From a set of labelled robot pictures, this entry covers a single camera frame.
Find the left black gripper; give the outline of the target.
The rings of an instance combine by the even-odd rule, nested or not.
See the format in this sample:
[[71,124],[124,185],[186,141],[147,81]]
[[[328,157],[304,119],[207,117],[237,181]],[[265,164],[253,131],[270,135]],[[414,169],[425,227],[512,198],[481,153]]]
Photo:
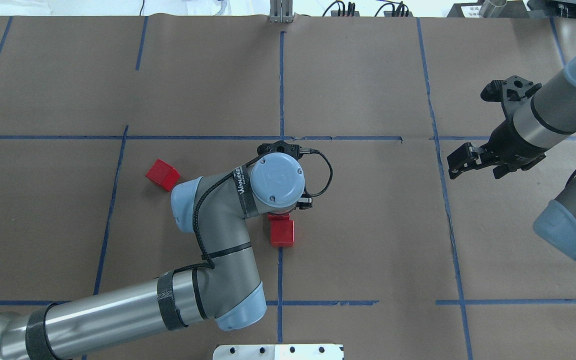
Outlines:
[[310,210],[313,208],[313,198],[311,198],[311,196],[302,196],[297,203],[295,203],[295,207],[298,210]]

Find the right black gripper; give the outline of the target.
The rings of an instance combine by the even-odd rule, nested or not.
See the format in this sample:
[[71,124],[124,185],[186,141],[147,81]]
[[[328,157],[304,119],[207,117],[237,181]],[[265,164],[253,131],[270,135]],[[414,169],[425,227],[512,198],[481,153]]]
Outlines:
[[483,147],[465,142],[450,153],[446,157],[448,175],[455,180],[462,173],[494,166],[493,177],[499,180],[518,170],[532,169],[546,158],[546,151],[546,148],[528,143],[512,121],[505,120],[493,130]]

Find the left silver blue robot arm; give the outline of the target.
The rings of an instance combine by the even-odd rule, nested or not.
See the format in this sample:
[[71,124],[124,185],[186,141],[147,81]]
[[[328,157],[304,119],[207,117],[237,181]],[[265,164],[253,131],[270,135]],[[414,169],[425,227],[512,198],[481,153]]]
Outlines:
[[246,221],[290,212],[305,185],[298,155],[277,151],[176,185],[173,217],[195,234],[201,263],[25,316],[0,313],[0,360],[70,360],[209,319],[224,331],[256,323],[266,298]]

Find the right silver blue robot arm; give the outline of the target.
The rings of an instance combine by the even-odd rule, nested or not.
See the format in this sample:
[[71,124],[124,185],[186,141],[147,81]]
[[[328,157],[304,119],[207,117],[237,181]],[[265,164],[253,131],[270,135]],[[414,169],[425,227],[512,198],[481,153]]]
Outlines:
[[567,170],[532,230],[576,262],[576,54],[543,84],[512,75],[492,80],[480,96],[500,105],[502,121],[485,142],[465,142],[446,156],[449,177],[489,167],[500,180],[544,163]]

